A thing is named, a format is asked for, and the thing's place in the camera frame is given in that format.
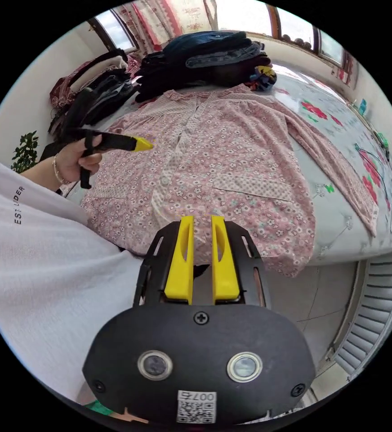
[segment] sticker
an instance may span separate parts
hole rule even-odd
[[[214,391],[178,391],[178,423],[215,423],[217,393]]]

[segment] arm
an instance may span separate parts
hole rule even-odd
[[[93,147],[99,145],[101,141],[102,136],[96,136],[93,140]],[[56,170],[53,165],[54,158],[49,157],[24,171],[21,175],[46,189],[56,191],[62,185],[61,179],[68,182],[80,180],[81,167],[90,171],[91,175],[98,171],[102,155],[95,153],[91,156],[82,157],[84,151],[85,140],[81,139],[68,144],[55,156]]]
[[[61,182],[58,181],[53,169],[53,157],[49,157],[48,159],[39,162],[34,167],[21,173],[21,175],[22,177],[53,191],[58,190],[61,186]]]

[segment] red floral curtain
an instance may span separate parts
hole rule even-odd
[[[137,0],[114,9],[134,36],[141,61],[184,33],[215,30],[215,0]]]

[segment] screw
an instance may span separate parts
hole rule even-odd
[[[305,384],[298,384],[292,389],[290,394],[292,397],[298,397],[304,393],[304,390],[305,390]]]
[[[193,317],[193,320],[195,321],[196,324],[204,325],[209,321],[209,316],[205,312],[198,312]]]
[[[97,393],[104,393],[106,390],[105,385],[99,380],[93,381],[93,387],[96,389]]]

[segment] green leaves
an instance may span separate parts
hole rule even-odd
[[[30,132],[21,136],[19,147],[15,148],[15,156],[12,158],[16,162],[10,167],[13,171],[21,173],[33,167],[36,164],[37,151],[35,148],[38,145],[39,137],[36,136],[37,131]]]

